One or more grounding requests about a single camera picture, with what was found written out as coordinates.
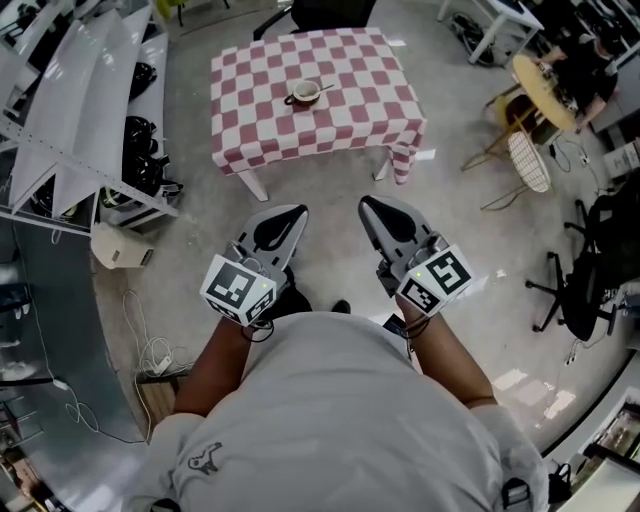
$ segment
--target black bag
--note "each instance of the black bag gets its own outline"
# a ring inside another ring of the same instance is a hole
[[[131,80],[129,101],[140,96],[156,78],[158,78],[158,75],[154,67],[144,62],[136,62],[136,69],[133,72],[133,79]]]
[[[549,475],[549,505],[564,503],[571,495],[571,466],[561,464],[555,473]]]

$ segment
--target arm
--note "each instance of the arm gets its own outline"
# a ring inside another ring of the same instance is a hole
[[[422,315],[413,306],[399,297],[397,301],[407,325],[420,320]],[[411,338],[411,344],[422,372],[472,410],[493,436],[500,453],[503,482],[512,478],[524,481],[531,492],[531,508],[527,510],[546,511],[549,479],[540,453],[522,434],[509,412],[498,405],[491,382],[442,315],[431,318],[424,332]]]
[[[566,60],[566,58],[567,54],[562,51],[562,48],[554,46],[552,50],[543,57],[536,57],[531,60],[536,64],[540,64],[541,62],[544,62],[545,64],[553,64],[559,60]]]
[[[398,305],[407,325],[422,317],[404,299],[398,298]],[[421,334],[411,338],[411,345],[422,373],[440,383],[469,409],[497,404],[491,382],[442,315],[434,316]]]
[[[582,129],[587,126],[600,112],[602,112],[604,110],[604,107],[606,106],[607,103],[599,95],[596,94],[596,97],[591,102],[591,105],[587,107],[585,115],[578,123],[576,132],[580,133]]]
[[[251,343],[240,333],[240,326],[222,317],[180,387],[173,413],[207,416],[218,402],[240,386],[250,347]]]

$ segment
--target office chair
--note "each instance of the office chair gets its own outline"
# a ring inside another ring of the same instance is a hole
[[[640,239],[640,231],[635,230],[635,219],[640,217],[640,173],[631,173],[615,194],[598,197],[588,214],[582,201],[576,201],[576,207],[584,227],[573,222],[565,222],[564,227],[581,233],[585,243],[599,251]]]
[[[607,335],[611,336],[616,321],[617,307],[614,304],[611,312],[600,308],[607,296],[601,273],[601,262],[598,254],[584,250],[573,264],[573,272],[567,275],[566,283],[560,265],[560,258],[555,252],[547,253],[547,258],[555,262],[557,288],[549,288],[527,280],[527,288],[536,288],[553,295],[555,301],[542,325],[534,325],[534,332],[544,331],[558,309],[562,308],[563,319],[558,320],[560,325],[566,325],[569,331],[582,341],[588,341],[598,318],[609,322]]]
[[[268,28],[287,14],[298,25],[295,32],[327,30],[331,28],[366,27],[376,0],[294,0],[253,31],[253,40],[258,41]]]

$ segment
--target wrist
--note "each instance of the wrist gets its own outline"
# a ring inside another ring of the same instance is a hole
[[[401,308],[400,311],[402,311],[404,323],[407,327],[409,327],[411,324],[415,324],[421,318],[424,318],[424,314],[412,306]]]

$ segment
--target red and white checkered tablecloth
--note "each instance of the red and white checkered tablecloth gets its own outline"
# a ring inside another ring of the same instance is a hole
[[[320,30],[229,48],[211,61],[213,161],[225,174],[286,158],[387,146],[398,184],[409,175],[426,119],[377,28]],[[324,91],[285,105],[298,80]]]

